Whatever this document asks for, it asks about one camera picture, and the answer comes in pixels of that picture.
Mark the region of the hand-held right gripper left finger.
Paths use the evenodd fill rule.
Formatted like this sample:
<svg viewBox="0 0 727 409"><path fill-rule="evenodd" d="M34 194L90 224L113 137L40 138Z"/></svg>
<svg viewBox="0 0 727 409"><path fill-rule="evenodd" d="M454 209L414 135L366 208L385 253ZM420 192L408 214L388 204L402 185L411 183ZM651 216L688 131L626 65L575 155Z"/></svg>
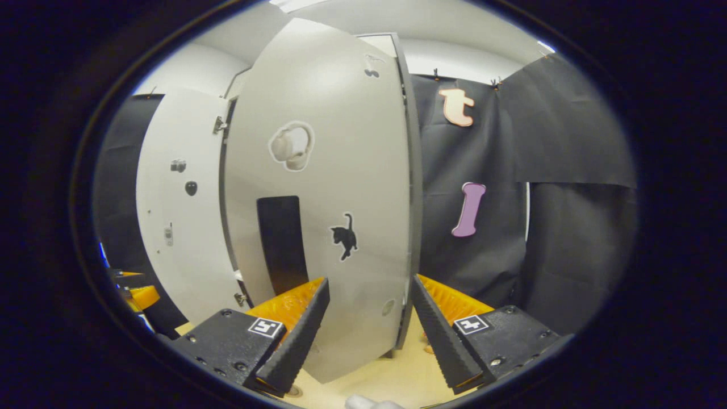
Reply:
<svg viewBox="0 0 727 409"><path fill-rule="evenodd" d="M221 309L167 342L213 378L283 398L293 387L329 306L320 277L239 312Z"/></svg>

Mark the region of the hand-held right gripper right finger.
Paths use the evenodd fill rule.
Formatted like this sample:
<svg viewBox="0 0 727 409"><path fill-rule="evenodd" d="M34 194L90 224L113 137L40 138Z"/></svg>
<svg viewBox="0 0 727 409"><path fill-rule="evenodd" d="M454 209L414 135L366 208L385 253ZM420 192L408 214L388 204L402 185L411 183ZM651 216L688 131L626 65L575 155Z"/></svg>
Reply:
<svg viewBox="0 0 727 409"><path fill-rule="evenodd" d="M455 394L508 381L554 357L572 339L518 306L493 308L421 275L411 280L411 300Z"/></svg>

